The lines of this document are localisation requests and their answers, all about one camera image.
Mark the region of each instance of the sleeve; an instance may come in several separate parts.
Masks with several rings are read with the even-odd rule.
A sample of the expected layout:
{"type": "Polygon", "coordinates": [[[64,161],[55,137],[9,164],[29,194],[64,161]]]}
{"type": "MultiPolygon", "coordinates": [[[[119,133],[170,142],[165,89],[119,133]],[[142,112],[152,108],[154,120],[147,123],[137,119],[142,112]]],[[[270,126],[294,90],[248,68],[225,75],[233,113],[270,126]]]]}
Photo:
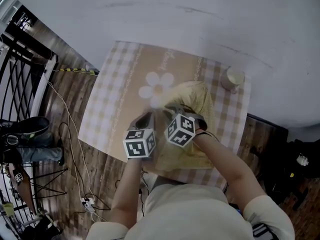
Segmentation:
{"type": "Polygon", "coordinates": [[[128,228],[116,222],[96,222],[94,223],[86,240],[120,240],[125,238],[128,228]]]}
{"type": "Polygon", "coordinates": [[[261,239],[295,239],[291,220],[270,196],[261,195],[251,200],[244,208],[243,217],[252,225],[253,236],[257,240],[268,230],[273,238],[264,236],[261,239]]]}

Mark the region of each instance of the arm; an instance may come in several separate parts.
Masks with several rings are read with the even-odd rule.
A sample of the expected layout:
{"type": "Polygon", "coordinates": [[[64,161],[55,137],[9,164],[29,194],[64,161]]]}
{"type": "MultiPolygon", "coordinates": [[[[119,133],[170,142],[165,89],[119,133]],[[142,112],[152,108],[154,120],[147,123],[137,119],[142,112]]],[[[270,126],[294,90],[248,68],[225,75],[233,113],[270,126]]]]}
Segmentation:
{"type": "Polygon", "coordinates": [[[207,134],[197,135],[193,141],[226,179],[242,212],[252,199],[265,195],[251,169],[228,148],[207,134]]]}
{"type": "Polygon", "coordinates": [[[141,158],[129,159],[112,200],[109,222],[132,228],[137,222],[141,158]]]}

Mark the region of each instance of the white shirt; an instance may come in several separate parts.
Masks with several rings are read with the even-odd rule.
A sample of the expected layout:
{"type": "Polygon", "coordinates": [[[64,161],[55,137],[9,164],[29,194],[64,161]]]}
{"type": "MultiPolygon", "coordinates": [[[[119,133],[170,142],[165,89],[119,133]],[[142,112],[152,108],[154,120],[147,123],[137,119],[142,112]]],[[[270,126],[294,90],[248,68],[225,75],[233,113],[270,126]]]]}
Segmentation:
{"type": "Polygon", "coordinates": [[[169,184],[156,187],[145,202],[145,217],[131,229],[96,222],[87,240],[253,240],[253,226],[265,224],[280,240],[294,240],[289,217],[267,196],[251,200],[243,216],[216,187],[169,184]]]}

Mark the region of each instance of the yellow-black tape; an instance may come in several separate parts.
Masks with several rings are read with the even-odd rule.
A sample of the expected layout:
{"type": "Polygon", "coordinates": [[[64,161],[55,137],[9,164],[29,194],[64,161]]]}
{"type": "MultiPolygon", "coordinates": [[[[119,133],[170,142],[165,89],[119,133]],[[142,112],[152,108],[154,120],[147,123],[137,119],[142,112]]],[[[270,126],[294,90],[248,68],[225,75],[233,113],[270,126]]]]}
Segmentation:
{"type": "Polygon", "coordinates": [[[88,74],[92,76],[97,76],[99,72],[94,71],[92,69],[86,70],[85,68],[61,68],[60,71],[67,71],[67,72],[77,72],[82,74],[88,74]]]}

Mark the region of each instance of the white flower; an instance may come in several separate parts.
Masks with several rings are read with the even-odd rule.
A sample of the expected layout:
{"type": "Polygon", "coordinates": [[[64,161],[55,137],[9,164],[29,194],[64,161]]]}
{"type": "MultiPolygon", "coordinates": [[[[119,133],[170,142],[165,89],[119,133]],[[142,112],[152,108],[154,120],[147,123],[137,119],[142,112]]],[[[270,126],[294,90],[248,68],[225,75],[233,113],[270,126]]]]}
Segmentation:
{"type": "Polygon", "coordinates": [[[174,76],[171,73],[164,73],[161,77],[156,72],[149,72],[145,80],[149,86],[142,86],[139,89],[139,95],[143,99],[150,99],[152,108],[158,108],[160,97],[162,94],[170,90],[170,86],[174,83],[174,76]]]}

